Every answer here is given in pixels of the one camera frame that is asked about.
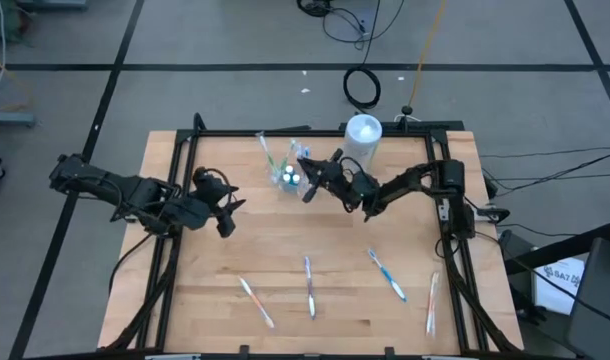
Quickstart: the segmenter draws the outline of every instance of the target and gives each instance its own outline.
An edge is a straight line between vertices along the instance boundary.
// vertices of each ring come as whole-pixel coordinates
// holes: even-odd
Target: white container
[[[352,117],[345,128],[345,144],[343,144],[343,157],[356,160],[363,170],[370,171],[372,158],[376,152],[378,141],[383,135],[381,123],[372,115],[360,114]],[[351,161],[343,161],[343,167],[352,172],[359,171]]]

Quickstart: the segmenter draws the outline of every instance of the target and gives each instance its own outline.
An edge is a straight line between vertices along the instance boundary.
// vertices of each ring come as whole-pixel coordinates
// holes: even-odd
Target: blue toothbrush
[[[401,298],[401,300],[403,300],[403,302],[407,302],[407,297],[405,297],[405,294],[403,293],[403,289],[401,289],[401,287],[398,286],[396,281],[394,281],[394,278],[392,278],[392,275],[389,274],[389,271],[387,271],[387,269],[385,269],[383,264],[381,264],[381,262],[378,261],[378,258],[376,257],[376,253],[374,252],[374,250],[369,249],[369,250],[367,250],[367,253],[369,254],[369,257],[371,257],[372,260],[374,260],[374,262],[376,262],[376,265],[378,265],[378,267],[381,269],[381,272],[383,273],[383,275],[385,275],[385,278],[387,278],[390,285],[392,285],[392,288],[394,288],[394,291],[396,291],[396,294],[398,294],[398,296]]]

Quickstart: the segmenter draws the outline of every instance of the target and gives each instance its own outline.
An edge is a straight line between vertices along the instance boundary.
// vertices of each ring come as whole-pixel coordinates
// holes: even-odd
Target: cable
[[[296,0],[296,6],[305,14],[313,17],[325,17],[329,14],[330,0],[314,0],[303,5],[303,0]]]
[[[503,188],[503,189],[505,189],[505,190],[509,190],[509,191],[512,191],[512,190],[513,190],[513,188],[512,188],[512,187],[509,187],[509,186],[507,186],[507,185],[503,184],[502,182],[500,182],[500,181],[499,181],[499,180],[498,180],[498,179],[497,179],[497,178],[496,178],[494,175],[492,175],[492,173],[491,173],[491,172],[489,172],[489,171],[488,171],[487,169],[485,169],[484,167],[481,167],[481,169],[483,170],[483,172],[485,173],[485,175],[489,176],[489,178],[490,178],[492,181],[494,181],[495,183],[497,183],[497,184],[498,184],[498,186],[502,187],[502,188]]]
[[[566,234],[566,233],[560,233],[560,234],[548,234],[548,233],[544,233],[542,231],[537,231],[534,229],[530,229],[525,225],[521,225],[521,224],[502,224],[502,225],[496,225],[496,227],[509,227],[509,226],[517,226],[519,228],[525,229],[529,232],[532,232],[534,234],[538,234],[538,235],[543,235],[543,236],[549,236],[549,237],[557,237],[557,236],[577,236],[579,234]]]
[[[109,277],[108,293],[110,293],[110,294],[112,293],[112,287],[114,286],[114,277],[116,276],[116,272],[118,271],[118,268],[121,266],[121,264],[125,261],[125,259],[127,259],[128,256],[130,256],[134,251],[136,251],[139,247],[141,247],[147,241],[147,239],[152,237],[152,235],[154,235],[154,234],[148,233],[147,236],[145,236],[141,241],[137,242],[136,245],[134,245],[123,256],[121,256],[120,259],[118,259],[118,262],[116,263],[116,265],[114,265],[114,269],[112,270],[112,275]]]
[[[447,259],[448,257],[449,258],[453,258],[454,255],[456,255],[456,253],[458,252],[458,250],[461,249],[461,243],[460,242],[456,242],[456,247],[452,250],[452,252],[449,255],[441,255],[438,252],[438,245],[441,244],[442,240],[443,240],[442,238],[438,239],[436,241],[436,244],[434,244],[434,253],[436,254],[436,256],[438,256],[439,258],[441,258],[443,260]]]
[[[5,75],[5,66],[7,65],[7,43],[5,40],[5,14],[3,12],[3,4],[0,0],[0,25],[1,25],[1,41],[2,41],[2,50],[3,50],[3,63],[1,64],[1,72],[0,72],[0,84],[3,80],[3,75]]]
[[[601,178],[601,177],[610,177],[610,174],[592,174],[592,175],[578,175],[578,176],[565,176],[552,180],[574,180],[574,179],[591,179],[591,178]],[[539,180],[537,177],[518,177],[518,178],[496,178],[495,181],[530,181],[530,180]]]
[[[378,12],[380,10],[380,7],[381,0],[378,0],[378,2],[376,3],[376,11],[374,12],[374,22],[372,25],[372,31],[370,32],[370,38],[369,42],[367,43],[367,50],[365,51],[365,57],[363,58],[363,62],[359,66],[349,68],[343,76],[343,92],[345,93],[345,97],[352,105],[354,105],[354,107],[358,111],[362,113],[365,113],[364,109],[373,109],[376,104],[378,104],[378,101],[381,98],[381,83],[380,81],[378,81],[378,77],[376,77],[373,72],[365,68],[365,63],[367,62],[367,57],[369,56],[369,51],[372,47],[372,40],[374,39],[374,29],[376,29],[376,21],[378,20]],[[347,81],[349,80],[349,77],[357,71],[367,75],[367,77],[372,80],[372,83],[374,83],[374,86],[376,87],[376,94],[374,95],[374,98],[370,101],[358,101],[349,93],[349,89],[347,88]]]
[[[549,156],[549,155],[557,155],[557,154],[572,154],[572,153],[577,153],[577,152],[586,152],[586,151],[595,151],[595,150],[610,150],[610,146],[600,146],[600,147],[593,147],[593,148],[562,150],[562,151],[552,151],[552,152],[538,152],[538,153],[529,153],[529,154],[479,155],[479,157],[480,158],[507,159],[507,158],[521,158],[521,157],[529,157],[529,156]]]
[[[232,186],[229,184],[229,179],[227,179],[227,176],[225,176],[225,174],[223,174],[222,171],[215,169],[215,168],[209,168],[209,169],[205,169],[205,173],[210,173],[210,172],[215,172],[218,175],[220,175],[220,177],[223,179],[223,182],[225,183],[225,185],[227,185],[227,189],[229,190],[227,193],[227,204],[225,204],[225,206],[223,208],[227,208],[231,203],[232,203]]]
[[[119,216],[119,212],[120,212],[121,208],[123,207],[123,201],[124,201],[123,192],[121,191],[121,188],[115,182],[113,182],[111,180],[107,180],[107,179],[100,178],[97,176],[73,177],[73,178],[69,178],[69,179],[63,181],[63,183],[59,186],[58,191],[62,192],[62,189],[65,187],[65,185],[69,184],[72,181],[85,180],[85,179],[104,182],[106,184],[109,184],[111,187],[114,188],[114,190],[116,190],[116,196],[118,198],[118,203],[116,204],[116,207],[114,208],[114,213],[112,214],[112,217],[109,218],[109,221],[114,222],[114,221],[122,219],[124,216],[123,215]]]
[[[553,281],[551,281],[550,279],[548,279],[547,277],[545,277],[544,275],[540,274],[538,271],[530,268],[529,266],[525,265],[525,263],[523,263],[522,261],[516,259],[516,256],[514,256],[513,254],[511,254],[509,251],[507,251],[507,248],[503,247],[503,245],[495,238],[493,238],[492,236],[489,236],[487,234],[483,234],[481,232],[476,232],[476,234],[478,235],[482,235],[487,239],[493,240],[500,248],[502,251],[504,251],[505,253],[507,253],[510,256],[510,261],[515,262],[518,266],[522,267],[523,269],[531,272],[532,274],[538,276],[539,278],[541,278],[543,281],[545,281],[546,283],[550,284],[551,286],[553,286],[555,289],[557,289],[558,291],[562,292],[563,294],[571,297],[572,299],[574,299],[575,302],[578,302],[580,305],[584,306],[587,310],[590,310],[591,312],[595,313],[596,315],[599,315],[603,318],[605,318],[606,320],[610,321],[610,315],[602,312],[601,310],[598,310],[597,308],[587,304],[586,302],[584,302],[583,300],[577,298],[574,294],[572,294],[571,292],[563,289],[562,287],[560,287],[559,285],[557,285],[556,283],[554,283]]]
[[[484,330],[487,332],[489,337],[492,339],[496,347],[501,352],[520,353],[522,352],[509,339],[503,334],[503,332],[494,324],[492,318],[487,314],[485,308],[481,305],[477,296],[468,287],[466,280],[459,273],[456,262],[452,256],[445,256],[445,269],[447,277],[451,285],[460,293],[463,299],[470,306],[472,313],[479,320]]]
[[[401,3],[400,3],[400,5],[398,5],[398,9],[396,10],[396,14],[394,14],[394,17],[392,18],[392,20],[389,22],[389,24],[387,24],[385,29],[383,31],[381,31],[378,35],[375,35],[372,38],[372,40],[376,40],[376,39],[380,38],[381,36],[383,36],[392,27],[392,25],[394,24],[394,22],[398,18],[398,15],[401,13],[401,10],[403,9],[403,4],[404,3],[405,3],[405,0],[401,0]],[[336,41],[339,41],[339,42],[342,42],[342,43],[354,44],[354,48],[356,48],[356,50],[362,50],[363,49],[362,44],[364,44],[365,42],[367,42],[369,40],[363,39],[363,37],[365,36],[365,27],[363,27],[363,25],[358,20],[356,15],[354,15],[354,13],[352,13],[351,11],[349,11],[347,9],[344,9],[344,8],[330,7],[329,10],[330,10],[329,14],[337,15],[337,16],[340,16],[343,19],[345,19],[345,21],[347,21],[356,30],[356,32],[359,34],[359,38],[357,40],[341,39],[341,38],[338,38],[338,37],[333,36],[332,34],[330,34],[329,31],[327,31],[327,25],[326,25],[327,16],[325,16],[323,18],[323,32],[325,33],[325,35],[327,35],[329,38],[331,38],[333,40],[336,40]],[[354,26],[354,24],[352,24],[351,21],[349,21],[344,16],[336,14],[337,10],[345,11],[345,12],[349,13],[350,15],[352,15],[352,17],[356,20],[356,23],[358,24],[358,26]]]
[[[338,163],[341,165],[341,168],[342,168],[341,173],[345,173],[345,171],[349,171],[352,174],[352,179],[354,178],[355,173],[352,172],[352,170],[343,168],[343,161],[346,161],[346,160],[349,160],[352,163],[354,163],[354,165],[356,165],[358,167],[358,171],[360,171],[361,175],[363,175],[363,177],[365,179],[369,180],[369,182],[372,183],[372,186],[374,187],[374,189],[376,189],[376,194],[374,194],[374,198],[378,198],[378,194],[380,191],[380,186],[378,185],[378,182],[376,180],[374,180],[372,177],[367,175],[365,170],[363,170],[363,167],[361,166],[361,164],[358,161],[356,161],[356,159],[351,158],[349,156],[342,157],[338,161]],[[376,201],[372,202],[372,206],[370,207],[370,209],[373,211],[375,206],[376,206]],[[347,212],[348,214],[351,213],[352,211],[354,211],[354,209],[352,209],[349,205],[345,204],[345,202],[343,202],[343,209],[345,209],[345,212]]]
[[[446,0],[441,0],[441,7],[438,9],[438,13],[436,14],[436,18],[434,19],[434,24],[432,25],[432,30],[429,32],[427,40],[425,41],[425,48],[423,48],[423,51],[421,52],[421,57],[418,60],[418,67],[416,68],[416,76],[414,77],[414,85],[412,87],[412,95],[409,98],[409,103],[407,103],[407,105],[410,107],[414,102],[414,97],[416,96],[416,90],[418,88],[418,85],[421,83],[421,69],[423,68],[423,63],[425,62],[425,56],[429,51],[430,45],[432,44],[432,40],[434,39],[434,34],[438,29],[438,24],[441,21],[441,16],[443,16],[443,10],[445,10],[445,2]]]
[[[562,171],[559,171],[559,172],[557,172],[557,173],[554,173],[554,174],[552,174],[552,175],[549,175],[549,176],[543,177],[543,178],[541,178],[541,179],[538,179],[538,180],[536,180],[536,181],[533,181],[533,182],[528,183],[528,184],[525,184],[525,185],[520,185],[520,186],[516,186],[516,187],[507,187],[507,186],[505,186],[505,185],[501,185],[501,184],[499,183],[499,185],[501,185],[501,186],[502,186],[504,189],[506,189],[506,190],[508,190],[508,191],[507,191],[507,192],[505,192],[505,193],[503,193],[503,194],[498,194],[498,195],[496,195],[496,198],[499,198],[499,197],[502,197],[502,196],[509,195],[509,194],[513,193],[514,191],[516,191],[516,190],[524,189],[524,188],[527,188],[527,187],[530,187],[530,186],[534,186],[534,185],[542,184],[542,183],[548,182],[548,181],[550,181],[550,180],[554,180],[554,179],[560,178],[560,177],[562,177],[563,175],[567,175],[567,174],[569,174],[569,173],[571,173],[571,172],[574,172],[574,171],[576,171],[576,170],[580,170],[580,169],[582,169],[582,168],[585,168],[585,167],[588,167],[588,166],[590,166],[590,165],[596,164],[596,163],[598,163],[598,162],[600,162],[600,161],[603,161],[603,160],[605,160],[605,159],[607,159],[607,158],[610,158],[610,154],[608,154],[608,155],[604,155],[604,156],[601,156],[601,157],[596,158],[596,159],[591,160],[591,161],[584,162],[584,163],[582,163],[582,164],[580,164],[580,165],[578,165],[578,166],[575,166],[575,167],[573,167],[573,168],[570,168],[570,169],[567,169],[567,170],[562,170]]]

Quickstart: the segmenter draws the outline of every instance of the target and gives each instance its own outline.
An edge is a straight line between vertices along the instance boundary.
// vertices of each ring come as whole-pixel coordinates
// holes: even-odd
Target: black cable
[[[600,146],[600,147],[593,147],[593,148],[562,150],[562,151],[552,151],[552,152],[538,152],[538,153],[528,153],[528,154],[479,155],[479,157],[480,158],[507,159],[507,158],[521,158],[521,157],[529,157],[529,156],[548,156],[548,155],[556,155],[556,154],[571,154],[571,153],[595,151],[595,150],[610,150],[610,146]]]
[[[223,208],[227,208],[231,203],[232,203],[232,186],[229,184],[229,179],[227,179],[227,176],[225,176],[225,174],[223,174],[222,171],[215,169],[215,168],[209,168],[209,169],[205,169],[205,173],[210,173],[210,172],[215,172],[217,173],[221,179],[223,179],[223,182],[225,183],[225,185],[227,185],[227,189],[229,190],[227,193],[227,204],[225,204],[225,206],[223,206]]]
[[[65,185],[69,184],[70,182],[76,181],[76,180],[96,180],[96,181],[100,181],[100,182],[104,182],[106,184],[109,184],[112,188],[114,188],[114,190],[116,190],[116,196],[118,198],[118,203],[116,204],[116,207],[114,208],[114,213],[112,213],[112,216],[109,218],[110,222],[115,222],[117,220],[120,220],[121,218],[123,218],[124,216],[119,216],[119,213],[121,211],[121,208],[123,207],[123,202],[124,202],[124,198],[123,198],[123,192],[121,191],[121,188],[113,181],[111,180],[107,180],[105,178],[100,178],[98,176],[79,176],[79,177],[73,177],[73,178],[69,178],[65,181],[63,181],[63,183],[58,187],[58,191],[62,192],[62,189],[65,187]],[[80,197],[81,199],[84,200],[92,200],[95,198],[90,198],[90,197]]]
[[[496,225],[496,227],[509,227],[509,226],[516,226],[519,227],[521,229],[525,229],[529,232],[532,232],[534,234],[538,234],[538,235],[543,235],[543,236],[549,236],[549,237],[557,237],[557,236],[577,236],[579,234],[567,234],[567,233],[560,233],[560,234],[548,234],[548,233],[544,233],[542,231],[537,231],[534,229],[530,229],[525,225],[521,225],[521,224],[501,224],[501,225]]]
[[[565,176],[552,180],[573,180],[573,179],[591,179],[591,178],[601,178],[601,177],[610,177],[610,174],[592,174],[592,175],[578,175],[578,176]],[[517,177],[517,178],[496,178],[495,181],[533,181],[539,180],[537,177]]]
[[[329,14],[330,0],[313,0],[303,5],[303,0],[296,0],[296,6],[305,14],[313,17],[325,17]]]
[[[505,192],[505,193],[503,193],[503,194],[498,194],[498,195],[496,195],[496,197],[497,197],[497,198],[499,198],[499,197],[502,197],[502,196],[506,196],[506,195],[509,195],[509,194],[513,193],[513,192],[514,192],[514,191],[516,191],[516,190],[524,189],[524,188],[527,188],[527,187],[530,187],[530,186],[534,186],[534,185],[542,184],[542,183],[548,182],[548,181],[550,181],[550,180],[554,180],[554,179],[560,178],[560,177],[562,177],[563,175],[567,175],[567,174],[569,174],[569,173],[571,173],[571,172],[574,172],[574,171],[576,171],[576,170],[580,170],[580,169],[582,169],[582,168],[585,168],[585,167],[588,167],[588,166],[590,166],[590,165],[596,164],[596,163],[598,163],[598,162],[600,162],[600,161],[603,161],[603,160],[605,160],[605,159],[607,159],[607,158],[610,158],[610,154],[607,154],[607,155],[601,156],[601,157],[596,158],[596,159],[591,160],[591,161],[584,162],[584,163],[582,163],[582,164],[580,164],[580,165],[578,165],[578,166],[575,166],[575,167],[573,167],[573,168],[570,168],[570,169],[567,169],[567,170],[562,170],[562,171],[559,171],[559,172],[557,172],[557,173],[554,173],[554,174],[552,174],[552,175],[549,175],[549,176],[543,177],[543,178],[538,179],[538,180],[536,180],[536,181],[534,181],[534,182],[531,182],[531,183],[529,183],[529,184],[525,184],[525,185],[521,185],[521,186],[516,186],[516,187],[505,187],[505,186],[503,186],[503,188],[508,189],[508,191],[507,191],[507,192]]]
[[[396,14],[394,14],[394,17],[392,18],[392,20],[389,22],[389,24],[385,27],[385,29],[383,31],[380,32],[380,34],[374,36],[372,38],[372,40],[376,40],[378,38],[380,38],[381,36],[383,36],[394,24],[394,22],[396,21],[396,19],[398,18],[398,15],[401,13],[401,10],[403,9],[403,4],[405,3],[405,0],[401,0],[400,5],[398,6],[398,9],[396,10]],[[363,27],[363,25],[361,24],[361,22],[358,20],[358,18],[356,17],[356,15],[354,15],[354,13],[352,13],[351,11],[344,9],[344,8],[336,8],[336,7],[331,7],[329,8],[330,12],[329,14],[333,14],[333,15],[337,15],[340,16],[339,14],[336,14],[336,10],[340,10],[340,11],[344,11],[349,13],[355,20],[356,23],[358,24],[358,26],[354,26],[354,24],[351,23],[351,21],[349,21],[347,18],[345,18],[344,16],[340,16],[341,18],[345,19],[345,21],[347,21],[358,33],[359,38],[357,40],[350,40],[350,39],[341,39],[338,38],[336,36],[333,36],[332,34],[329,33],[329,31],[327,31],[327,26],[326,26],[326,19],[327,16],[323,17],[323,32],[325,33],[325,35],[327,35],[329,38],[342,42],[342,43],[347,43],[347,44],[354,44],[354,48],[356,48],[356,50],[362,50],[363,47],[360,46],[358,47],[358,44],[364,44],[366,42],[368,42],[369,40],[363,39],[364,34],[365,34],[365,27]]]
[[[118,262],[116,263],[116,265],[114,265],[114,269],[112,270],[112,275],[109,277],[109,291],[108,291],[108,293],[110,293],[110,294],[112,293],[112,287],[114,286],[114,277],[116,276],[116,272],[118,271],[118,268],[121,266],[123,261],[125,261],[125,259],[127,259],[128,256],[130,256],[134,251],[136,251],[136,249],[141,247],[141,245],[143,245],[147,241],[147,239],[152,237],[152,235],[154,235],[154,234],[148,233],[147,236],[145,236],[141,241],[136,243],[136,245],[134,245],[123,256],[121,256],[120,259],[118,259]]]
[[[370,33],[369,42],[367,43],[367,50],[365,51],[365,57],[363,58],[363,62],[359,66],[349,68],[343,76],[343,92],[345,93],[345,97],[352,105],[354,105],[354,107],[358,111],[362,113],[365,113],[364,109],[373,109],[376,104],[378,104],[378,101],[381,99],[381,83],[380,81],[378,81],[378,77],[376,77],[373,72],[365,68],[365,63],[367,62],[367,57],[369,56],[369,50],[372,47],[372,40],[374,39],[374,29],[376,29],[376,21],[378,20],[378,11],[380,7],[381,0],[378,0],[378,2],[376,3],[376,11],[374,12],[374,23],[372,25],[372,31]],[[357,71],[367,75],[367,77],[372,80],[374,86],[376,87],[376,94],[374,95],[374,98],[370,101],[358,101],[349,93],[349,90],[347,88],[347,81],[349,80],[349,77]]]
[[[487,171],[487,169],[485,169],[484,167],[481,167],[481,169],[483,170],[483,172],[485,173],[485,175],[489,176],[489,178],[494,181],[495,183],[498,184],[498,186],[502,187],[505,190],[512,190],[512,187],[507,186],[505,184],[503,184],[502,182],[500,182],[494,175],[492,175],[491,172]]]
[[[445,269],[449,281],[465,299],[472,313],[480,320],[481,325],[501,352],[520,353],[521,350],[512,344],[503,332],[494,324],[477,297],[472,293],[463,276],[459,273],[456,262],[452,257],[445,257]]]
[[[349,171],[352,174],[352,178],[354,177],[354,173],[350,170],[350,169],[345,169],[343,168],[343,161],[349,160],[352,163],[354,163],[354,165],[356,165],[358,167],[358,171],[360,171],[361,175],[363,175],[363,177],[367,180],[369,180],[372,183],[372,186],[374,186],[374,189],[376,189],[376,194],[374,195],[374,198],[378,198],[378,192],[380,191],[380,186],[378,185],[378,182],[376,182],[376,180],[372,179],[371,177],[369,177],[367,175],[367,173],[365,172],[365,170],[363,170],[363,167],[361,166],[361,164],[356,161],[356,159],[351,158],[349,156],[345,156],[342,157],[338,163],[341,165],[341,169],[342,169],[342,173],[345,173],[345,171]],[[376,201],[372,202],[372,206],[371,206],[371,210],[374,210],[374,207],[376,206]],[[352,209],[349,205],[345,204],[343,202],[343,209],[345,209],[345,211],[347,213],[351,213],[352,211],[354,211],[354,209]]]
[[[441,238],[441,239],[438,239],[438,240],[436,241],[436,243],[434,244],[434,253],[436,254],[436,256],[438,256],[439,258],[441,258],[441,259],[443,259],[443,260],[445,260],[445,259],[447,259],[447,258],[453,258],[453,257],[454,257],[454,255],[456,255],[456,253],[458,252],[458,250],[460,250],[460,249],[461,249],[461,243],[460,243],[460,242],[457,242],[457,243],[456,243],[456,247],[455,247],[454,249],[452,249],[452,252],[451,252],[451,253],[449,253],[449,255],[441,255],[441,254],[438,252],[438,245],[440,245],[440,244],[441,244],[442,240],[443,240],[442,238]]]
[[[556,283],[554,283],[553,281],[551,281],[550,279],[548,279],[546,276],[540,274],[539,272],[537,272],[536,270],[530,268],[529,266],[525,265],[525,263],[523,263],[522,261],[516,259],[516,256],[514,256],[513,254],[511,254],[509,251],[507,251],[506,247],[503,247],[503,245],[496,240],[495,238],[487,235],[487,234],[483,234],[481,232],[476,232],[476,234],[478,235],[482,235],[484,237],[486,237],[487,239],[493,240],[496,244],[498,244],[498,246],[501,248],[502,251],[504,251],[505,253],[507,253],[510,257],[510,261],[515,262],[516,264],[518,264],[518,266],[522,267],[523,269],[531,272],[532,274],[538,276],[539,278],[541,278],[543,281],[545,281],[546,283],[550,284],[551,286],[553,286],[554,288],[556,288],[558,291],[562,292],[563,294],[571,297],[575,302],[578,302],[580,305],[584,306],[587,310],[590,310],[591,312],[595,313],[596,315],[599,315],[605,319],[607,319],[608,321],[610,321],[610,315],[602,312],[601,310],[598,310],[597,308],[589,305],[588,303],[584,302],[583,300],[577,298],[574,294],[572,294],[571,292],[563,289],[562,287],[560,287],[559,285],[557,285]]]

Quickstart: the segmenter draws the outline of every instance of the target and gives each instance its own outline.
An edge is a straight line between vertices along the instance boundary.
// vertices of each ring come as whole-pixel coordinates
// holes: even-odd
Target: toothbrush
[[[396,283],[396,281],[394,281],[394,278],[392,278],[392,275],[389,274],[389,272],[387,271],[387,269],[385,269],[385,267],[381,264],[381,262],[378,261],[378,258],[376,257],[376,253],[374,252],[374,250],[369,249],[369,250],[367,250],[367,253],[369,254],[369,257],[371,257],[372,260],[374,260],[374,262],[376,263],[376,265],[378,265],[378,267],[381,269],[381,272],[383,273],[383,275],[385,275],[385,278],[387,278],[390,285],[392,285],[392,288],[394,288],[394,291],[396,291],[396,294],[398,294],[398,296],[401,298],[401,300],[403,300],[403,302],[407,302],[407,297],[405,297],[405,294],[403,293],[403,289],[401,289],[401,287]]]
[[[254,295],[254,293],[252,292],[252,289],[249,287],[249,285],[247,284],[247,281],[245,281],[245,279],[243,279],[240,276],[238,277],[238,279],[241,281],[241,285],[243,285],[243,289],[245,289],[245,292],[247,293],[247,295],[249,295],[252,298],[252,300],[254,300],[254,304],[256,304],[256,306],[258,307],[258,310],[261,311],[261,314],[263,315],[263,318],[265,319],[265,324],[267,324],[267,326],[269,326],[270,329],[273,329],[274,322],[267,314],[267,311],[265,311],[265,308],[263,307],[263,304],[261,304],[261,301],[258,300],[256,295]]]
[[[267,143],[265,142],[265,136],[263,136],[263,132],[261,131],[259,133],[256,133],[256,137],[258,137],[258,141],[261,142],[261,146],[263,147],[263,150],[265,150],[265,155],[267,156],[267,161],[269,162],[269,165],[272,167],[272,171],[277,171],[276,164],[274,163],[274,158],[272,158],[272,155],[270,155],[269,149],[267,148]]]
[[[438,291],[439,272],[432,274],[432,281],[429,288],[429,303],[427,306],[427,324],[425,325],[425,335],[436,336],[436,291]]]
[[[309,316],[312,320],[316,317],[316,306],[314,305],[314,286],[312,285],[312,269],[309,265],[309,257],[305,256],[305,273],[307,274],[307,293],[309,300]]]
[[[287,161],[289,160],[289,155],[292,153],[292,151],[294,151],[295,146],[296,146],[296,140],[290,139],[289,150],[287,150],[287,154],[283,158],[283,161],[281,161],[281,168],[280,168],[281,171],[285,170],[285,167],[287,166]]]

